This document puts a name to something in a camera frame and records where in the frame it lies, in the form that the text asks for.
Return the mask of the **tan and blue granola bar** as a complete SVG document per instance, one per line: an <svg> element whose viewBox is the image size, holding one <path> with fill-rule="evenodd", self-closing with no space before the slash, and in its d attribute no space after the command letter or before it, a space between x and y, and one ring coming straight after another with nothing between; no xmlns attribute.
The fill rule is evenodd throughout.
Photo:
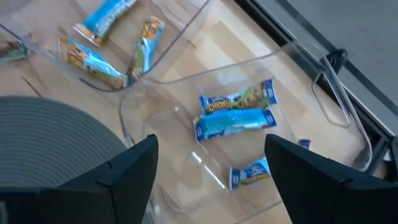
<svg viewBox="0 0 398 224"><path fill-rule="evenodd" d="M0 41L0 62L26 58L30 50L20 41Z"/></svg>
<svg viewBox="0 0 398 224"><path fill-rule="evenodd" d="M127 87L129 77L117 71L101 55L70 37L58 36L58 56L112 90Z"/></svg>
<svg viewBox="0 0 398 224"><path fill-rule="evenodd" d="M137 0L105 0L83 22L73 28L97 47L101 47L114 22L130 9Z"/></svg>
<svg viewBox="0 0 398 224"><path fill-rule="evenodd" d="M132 60L127 70L127 75L132 83L152 68L154 52L164 27L163 20L155 16L144 21L141 35L134 44Z"/></svg>

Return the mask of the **black frame clamp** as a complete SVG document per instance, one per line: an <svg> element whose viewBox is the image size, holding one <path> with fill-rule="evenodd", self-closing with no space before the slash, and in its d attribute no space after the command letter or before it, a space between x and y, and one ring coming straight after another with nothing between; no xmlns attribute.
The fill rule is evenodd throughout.
<svg viewBox="0 0 398 224"><path fill-rule="evenodd" d="M326 55L326 59L334 72L338 74L348 59L348 52L345 49L336 49Z"/></svg>

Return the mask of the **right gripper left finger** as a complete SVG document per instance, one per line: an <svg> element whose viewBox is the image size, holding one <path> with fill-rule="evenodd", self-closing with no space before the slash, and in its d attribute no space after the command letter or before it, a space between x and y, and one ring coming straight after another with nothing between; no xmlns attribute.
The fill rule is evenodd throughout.
<svg viewBox="0 0 398 224"><path fill-rule="evenodd" d="M0 224L141 224L158 155L150 134L59 187L0 187Z"/></svg>

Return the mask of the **grey round placemat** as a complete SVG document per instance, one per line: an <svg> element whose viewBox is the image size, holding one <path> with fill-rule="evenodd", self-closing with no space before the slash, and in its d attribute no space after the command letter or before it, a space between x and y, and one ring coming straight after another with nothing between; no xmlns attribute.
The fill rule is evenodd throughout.
<svg viewBox="0 0 398 224"><path fill-rule="evenodd" d="M0 187L58 187L126 149L103 123L75 107L0 96Z"/></svg>

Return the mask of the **black aluminium frame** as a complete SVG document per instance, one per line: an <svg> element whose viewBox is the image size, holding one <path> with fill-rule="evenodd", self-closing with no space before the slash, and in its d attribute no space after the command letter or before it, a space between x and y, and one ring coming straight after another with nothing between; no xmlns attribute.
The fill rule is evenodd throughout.
<svg viewBox="0 0 398 224"><path fill-rule="evenodd" d="M291 33L281 21L277 20L276 16L273 15L260 0L234 1L273 39L274 42L277 43L278 46L283 47L291 42L298 41L297 36ZM316 28L309 24L293 6L283 2L282 7L286 7L288 9L287 13L294 17L296 24L303 28L307 35L315 39L315 45L317 47L323 47L326 50L326 55L337 49L329 43ZM326 58L320 61L322 63L328 62ZM362 80L363 74L348 59L339 73L345 70L353 74L371 94L378 95L379 91L373 90L373 84L371 84L369 80ZM357 120L363 125L365 136L370 140L370 145L372 147L370 150L370 163L365 172L368 174L375 174L378 170L384 168L384 179L398 184L398 136L389 130L387 126L360 101L358 96L348 89L348 87L344 85L341 87L346 93L346 99L343 100L341 107L353 107L353 111L356 112L358 117Z"/></svg>

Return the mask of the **Chewy granola bar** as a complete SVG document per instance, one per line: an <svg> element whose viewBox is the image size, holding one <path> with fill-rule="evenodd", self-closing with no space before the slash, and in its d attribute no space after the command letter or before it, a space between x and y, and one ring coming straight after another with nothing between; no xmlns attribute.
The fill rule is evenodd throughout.
<svg viewBox="0 0 398 224"><path fill-rule="evenodd" d="M270 109L245 109L220 111L201 115L193 120L197 142L217 136L229 136L250 129L266 129L277 126Z"/></svg>
<svg viewBox="0 0 398 224"><path fill-rule="evenodd" d="M273 79L259 82L238 93L228 96L204 96L199 97L202 114L213 114L227 110L245 110L253 108L267 108L277 104Z"/></svg>
<svg viewBox="0 0 398 224"><path fill-rule="evenodd" d="M267 157L264 156L243 169L229 168L229 190L237 190L242 186L254 184L271 177Z"/></svg>

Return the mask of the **clear plastic bin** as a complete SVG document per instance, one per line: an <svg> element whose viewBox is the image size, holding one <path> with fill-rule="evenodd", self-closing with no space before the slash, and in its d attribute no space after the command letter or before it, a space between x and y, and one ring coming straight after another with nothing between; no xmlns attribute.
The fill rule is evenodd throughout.
<svg viewBox="0 0 398 224"><path fill-rule="evenodd" d="M274 128L197 142L193 121L201 95L225 96L273 81ZM171 81L150 78L123 98L126 137L159 141L159 163L147 206L149 224L272 224L289 216L271 178L230 190L232 167L264 156L267 134L310 141L310 149L366 170L372 147L344 86L315 45L292 42L271 54Z"/></svg>
<svg viewBox="0 0 398 224"><path fill-rule="evenodd" d="M141 78L166 68L197 31L211 0L137 0L111 26L101 47L97 47L73 26L83 22L105 0L0 0L0 32L15 37L28 49L84 84L105 92L132 87ZM117 71L130 66L133 47L141 35L144 21L151 16L163 20L165 27L154 52L152 68L127 87L112 90L58 56L58 36L70 37L101 55Z"/></svg>

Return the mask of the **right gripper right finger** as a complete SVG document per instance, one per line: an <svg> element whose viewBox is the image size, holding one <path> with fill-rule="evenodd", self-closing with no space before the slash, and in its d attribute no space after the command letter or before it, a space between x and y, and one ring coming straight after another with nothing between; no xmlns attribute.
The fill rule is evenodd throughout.
<svg viewBox="0 0 398 224"><path fill-rule="evenodd" d="M264 152L293 224L398 224L398 184L276 134L267 134Z"/></svg>

